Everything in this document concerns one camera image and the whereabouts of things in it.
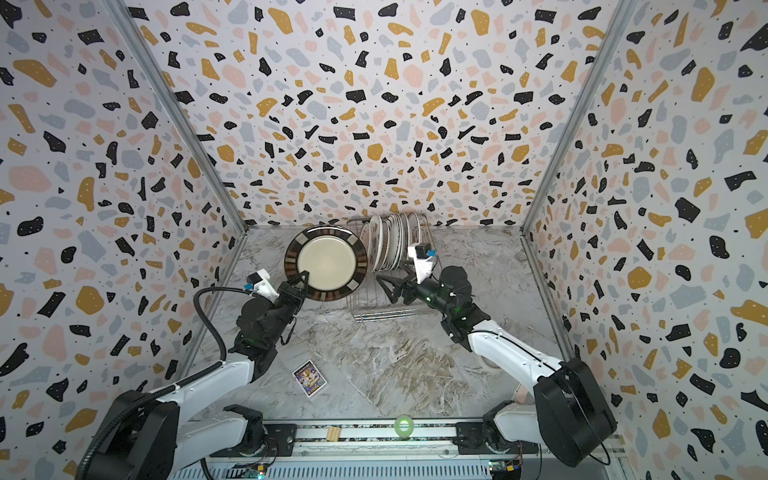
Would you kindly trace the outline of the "black rimmed cream plate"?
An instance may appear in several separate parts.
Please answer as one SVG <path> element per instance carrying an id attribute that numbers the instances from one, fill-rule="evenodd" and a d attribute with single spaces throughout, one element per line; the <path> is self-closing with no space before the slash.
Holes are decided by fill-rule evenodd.
<path id="1" fill-rule="evenodd" d="M 283 266 L 287 278 L 308 273 L 307 294 L 311 300 L 330 302 L 351 295 L 368 271 L 363 241 L 339 226 L 313 226 L 289 243 Z"/>

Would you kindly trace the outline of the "white watermelon pattern plate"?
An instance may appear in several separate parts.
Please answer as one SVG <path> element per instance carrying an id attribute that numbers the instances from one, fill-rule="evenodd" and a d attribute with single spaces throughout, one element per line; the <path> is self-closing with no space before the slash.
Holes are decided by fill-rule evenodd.
<path id="1" fill-rule="evenodd" d="M 410 212 L 407 214 L 407 227 L 409 233 L 408 245 L 425 243 L 428 241 L 426 216 L 422 213 Z"/>

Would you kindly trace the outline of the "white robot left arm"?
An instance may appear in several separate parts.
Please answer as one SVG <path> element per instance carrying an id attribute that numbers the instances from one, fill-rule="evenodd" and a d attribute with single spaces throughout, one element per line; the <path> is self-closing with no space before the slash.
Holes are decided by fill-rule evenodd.
<path id="1" fill-rule="evenodd" d="M 309 296 L 308 272 L 273 288 L 265 271 L 249 276 L 239 332 L 227 347 L 209 319 L 219 347 L 208 367 L 149 392 L 130 390 L 110 406 L 76 471 L 79 479 L 167 479 L 195 463 L 205 466 L 221 451 L 262 454 L 272 447 L 261 412 L 229 405 L 217 415 L 197 414 L 221 397 L 263 376 L 277 347 L 292 335 L 292 322 Z"/>

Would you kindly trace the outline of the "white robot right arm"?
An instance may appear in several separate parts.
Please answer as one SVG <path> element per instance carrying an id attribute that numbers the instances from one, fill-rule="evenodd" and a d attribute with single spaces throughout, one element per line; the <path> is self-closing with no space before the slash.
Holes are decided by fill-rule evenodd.
<path id="1" fill-rule="evenodd" d="M 465 270 L 444 268 L 423 281 L 379 274 L 391 303 L 418 300 L 441 314 L 448 337 L 495 364 L 534 398 L 531 405 L 507 403 L 490 414 L 491 431 L 503 441 L 542 444 L 563 464 L 577 466 L 604 445 L 617 421 L 590 368 L 574 357 L 547 355 L 516 338 L 475 302 Z"/>

